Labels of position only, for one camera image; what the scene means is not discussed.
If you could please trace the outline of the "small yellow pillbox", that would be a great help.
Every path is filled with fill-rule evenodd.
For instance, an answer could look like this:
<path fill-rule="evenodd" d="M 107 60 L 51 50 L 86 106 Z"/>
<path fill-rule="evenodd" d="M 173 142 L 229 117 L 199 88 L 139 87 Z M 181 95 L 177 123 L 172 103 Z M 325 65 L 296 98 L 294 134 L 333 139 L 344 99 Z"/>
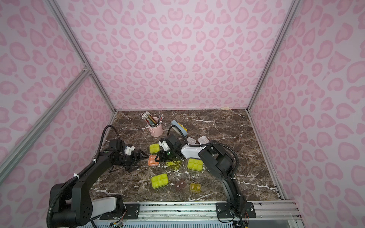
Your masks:
<path fill-rule="evenodd" d="M 190 191 L 191 192 L 201 192 L 201 184 L 191 183 L 190 184 Z"/>

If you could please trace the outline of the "white pillbox green lid front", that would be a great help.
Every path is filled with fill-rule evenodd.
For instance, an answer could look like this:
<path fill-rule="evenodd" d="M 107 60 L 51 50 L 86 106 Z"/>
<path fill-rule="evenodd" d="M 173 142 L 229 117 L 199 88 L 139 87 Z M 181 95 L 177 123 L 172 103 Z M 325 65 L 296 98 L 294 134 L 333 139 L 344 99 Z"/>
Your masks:
<path fill-rule="evenodd" d="M 168 185 L 169 180 L 166 173 L 154 176 L 151 178 L 151 184 L 153 189 L 158 189 Z"/>

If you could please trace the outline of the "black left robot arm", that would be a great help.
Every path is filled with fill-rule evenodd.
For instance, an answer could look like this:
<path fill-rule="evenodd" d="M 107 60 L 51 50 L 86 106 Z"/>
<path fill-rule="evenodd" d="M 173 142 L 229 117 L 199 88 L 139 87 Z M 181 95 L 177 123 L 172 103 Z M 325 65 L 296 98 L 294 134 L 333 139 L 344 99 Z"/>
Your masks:
<path fill-rule="evenodd" d="M 89 223 L 93 218 L 117 211 L 124 214 L 120 196 L 107 197 L 106 203 L 92 201 L 89 191 L 108 169 L 120 166 L 132 172 L 138 169 L 140 160 L 149 156 L 142 150 L 120 139 L 111 140 L 92 162 L 65 183 L 56 184 L 50 191 L 46 224 L 49 228 L 75 228 Z"/>

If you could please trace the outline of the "white pillbox green lid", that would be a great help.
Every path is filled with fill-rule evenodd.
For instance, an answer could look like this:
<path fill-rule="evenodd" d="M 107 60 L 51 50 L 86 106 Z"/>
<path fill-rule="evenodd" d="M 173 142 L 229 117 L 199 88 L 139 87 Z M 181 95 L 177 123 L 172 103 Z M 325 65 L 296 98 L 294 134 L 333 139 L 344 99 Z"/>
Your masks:
<path fill-rule="evenodd" d="M 188 137 L 188 138 L 187 138 L 187 142 L 188 142 L 189 144 L 196 144 L 196 140 L 195 140 L 195 139 L 193 139 L 193 138 L 191 138 L 191 137 Z"/>
<path fill-rule="evenodd" d="M 167 161 L 165 164 L 174 170 L 179 170 L 181 167 L 181 161 Z"/>
<path fill-rule="evenodd" d="M 158 189 L 168 185 L 169 180 L 166 173 L 154 176 L 151 178 L 151 184 L 153 189 Z"/>
<path fill-rule="evenodd" d="M 160 145 L 158 143 L 151 144 L 149 146 L 150 154 L 157 154 L 160 151 Z"/>
<path fill-rule="evenodd" d="M 199 171 L 200 172 L 203 169 L 203 162 L 201 160 L 198 160 L 198 159 L 190 158 L 188 160 L 187 168 L 189 170 Z"/>

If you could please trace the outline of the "orange square pillbox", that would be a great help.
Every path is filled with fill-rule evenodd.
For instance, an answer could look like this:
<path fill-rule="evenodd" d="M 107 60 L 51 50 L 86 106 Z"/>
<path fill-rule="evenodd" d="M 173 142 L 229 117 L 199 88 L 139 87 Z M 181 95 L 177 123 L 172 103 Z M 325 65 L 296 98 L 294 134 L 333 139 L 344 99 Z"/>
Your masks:
<path fill-rule="evenodd" d="M 150 155 L 148 158 L 148 166 L 158 166 L 159 162 L 155 160 L 156 155 Z"/>

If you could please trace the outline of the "white pillbox yellow lid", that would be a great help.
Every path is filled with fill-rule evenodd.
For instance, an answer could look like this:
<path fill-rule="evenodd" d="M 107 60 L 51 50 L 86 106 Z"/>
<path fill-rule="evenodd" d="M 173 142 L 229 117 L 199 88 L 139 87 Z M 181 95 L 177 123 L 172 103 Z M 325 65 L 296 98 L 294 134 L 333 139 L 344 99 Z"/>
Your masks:
<path fill-rule="evenodd" d="M 197 141 L 198 141 L 199 144 L 206 144 L 206 143 L 210 142 L 210 140 L 205 135 L 198 138 Z"/>

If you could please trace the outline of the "small dark red pillbox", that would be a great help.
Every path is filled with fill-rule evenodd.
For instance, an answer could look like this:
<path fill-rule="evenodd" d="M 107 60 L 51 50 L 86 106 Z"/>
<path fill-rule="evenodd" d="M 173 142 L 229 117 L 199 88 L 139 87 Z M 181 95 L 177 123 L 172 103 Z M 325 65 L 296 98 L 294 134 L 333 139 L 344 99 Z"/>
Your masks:
<path fill-rule="evenodd" d="M 186 187 L 186 182 L 185 182 L 185 180 L 179 180 L 179 181 L 177 181 L 177 182 L 175 183 L 174 187 L 175 187 L 175 190 L 176 190 L 177 192 L 180 192 L 183 188 L 185 188 L 185 187 Z"/>

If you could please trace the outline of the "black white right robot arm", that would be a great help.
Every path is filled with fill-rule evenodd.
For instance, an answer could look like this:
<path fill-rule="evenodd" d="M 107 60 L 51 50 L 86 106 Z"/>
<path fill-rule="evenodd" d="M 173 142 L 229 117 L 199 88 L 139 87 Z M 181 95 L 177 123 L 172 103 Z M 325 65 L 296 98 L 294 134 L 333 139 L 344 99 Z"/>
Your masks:
<path fill-rule="evenodd" d="M 201 160 L 208 172 L 222 183 L 229 212 L 237 218 L 242 217 L 247 200 L 241 193 L 235 178 L 239 167 L 239 158 L 235 151 L 216 141 L 191 144 L 188 143 L 187 139 L 182 142 L 174 135 L 162 138 L 158 144 L 160 151 L 157 154 L 157 162 L 182 158 Z"/>

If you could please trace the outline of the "white pillbox green lid back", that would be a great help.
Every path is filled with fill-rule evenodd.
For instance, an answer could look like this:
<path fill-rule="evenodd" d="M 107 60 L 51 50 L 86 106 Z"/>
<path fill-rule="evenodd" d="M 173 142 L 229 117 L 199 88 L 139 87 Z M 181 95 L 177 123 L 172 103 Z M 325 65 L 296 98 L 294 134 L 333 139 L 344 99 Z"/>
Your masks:
<path fill-rule="evenodd" d="M 196 144 L 196 140 L 195 140 L 195 139 L 193 139 L 193 138 L 191 138 L 191 137 L 188 137 L 188 138 L 187 138 L 187 142 L 188 142 L 189 144 Z"/>

